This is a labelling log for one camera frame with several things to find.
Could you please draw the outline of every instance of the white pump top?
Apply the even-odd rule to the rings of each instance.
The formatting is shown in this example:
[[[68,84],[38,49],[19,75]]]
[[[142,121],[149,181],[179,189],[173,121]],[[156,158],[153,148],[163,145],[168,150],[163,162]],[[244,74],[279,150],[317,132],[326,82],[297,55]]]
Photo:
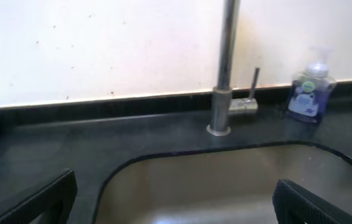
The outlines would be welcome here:
[[[317,78],[325,78],[328,76],[330,71],[329,66],[326,64],[330,49],[325,49],[321,47],[313,47],[312,50],[317,51],[318,59],[315,63],[311,63],[306,67],[305,73],[309,76]]]

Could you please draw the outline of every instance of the wall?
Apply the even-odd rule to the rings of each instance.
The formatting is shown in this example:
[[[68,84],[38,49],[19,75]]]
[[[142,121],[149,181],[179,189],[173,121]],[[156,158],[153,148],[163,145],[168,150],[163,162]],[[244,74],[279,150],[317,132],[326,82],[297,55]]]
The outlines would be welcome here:
[[[0,107],[210,91],[223,0],[0,0]],[[352,79],[352,0],[242,0],[232,85],[288,85],[308,48]]]

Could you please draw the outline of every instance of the soap dispenser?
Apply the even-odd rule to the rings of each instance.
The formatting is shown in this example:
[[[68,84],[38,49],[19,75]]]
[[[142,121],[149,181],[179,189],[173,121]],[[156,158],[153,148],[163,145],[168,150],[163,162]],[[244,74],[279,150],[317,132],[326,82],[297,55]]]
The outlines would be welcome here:
[[[304,72],[294,76],[286,114],[300,121],[319,123],[336,86],[336,80],[328,76],[330,69],[326,60],[330,50],[313,50],[317,51],[318,59],[309,64]]]

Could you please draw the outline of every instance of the sink basin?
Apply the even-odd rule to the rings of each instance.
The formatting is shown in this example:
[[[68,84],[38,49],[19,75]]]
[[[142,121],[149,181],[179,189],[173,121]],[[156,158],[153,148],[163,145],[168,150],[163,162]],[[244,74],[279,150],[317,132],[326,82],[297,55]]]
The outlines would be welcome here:
[[[134,163],[104,188],[95,223],[274,224],[279,179],[352,215],[352,166],[316,147],[288,145]]]

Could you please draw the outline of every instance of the dark counter surface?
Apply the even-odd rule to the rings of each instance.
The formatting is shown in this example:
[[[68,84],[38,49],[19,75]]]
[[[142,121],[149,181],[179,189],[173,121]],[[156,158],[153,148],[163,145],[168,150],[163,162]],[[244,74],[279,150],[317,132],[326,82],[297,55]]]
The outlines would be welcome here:
[[[230,135],[206,131],[210,111],[19,126],[0,134],[0,201],[64,168],[78,195],[69,223],[91,223],[100,189],[125,165],[149,157],[308,144],[352,160],[352,97],[335,99],[323,122],[306,124],[260,105],[253,118],[232,117]]]

